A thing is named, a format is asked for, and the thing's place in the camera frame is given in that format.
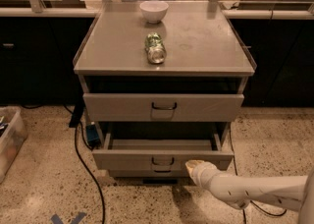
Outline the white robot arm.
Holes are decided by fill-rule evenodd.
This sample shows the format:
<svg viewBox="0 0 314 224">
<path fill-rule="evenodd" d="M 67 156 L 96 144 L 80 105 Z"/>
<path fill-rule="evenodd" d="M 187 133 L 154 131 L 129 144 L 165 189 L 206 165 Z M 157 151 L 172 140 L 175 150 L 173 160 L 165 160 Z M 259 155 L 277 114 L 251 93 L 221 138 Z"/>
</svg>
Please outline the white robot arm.
<svg viewBox="0 0 314 224">
<path fill-rule="evenodd" d="M 314 224 L 314 170 L 306 176 L 248 178 L 203 160 L 189 160 L 185 167 L 196 186 L 235 209 L 255 200 L 297 212 L 297 224 Z"/>
</svg>

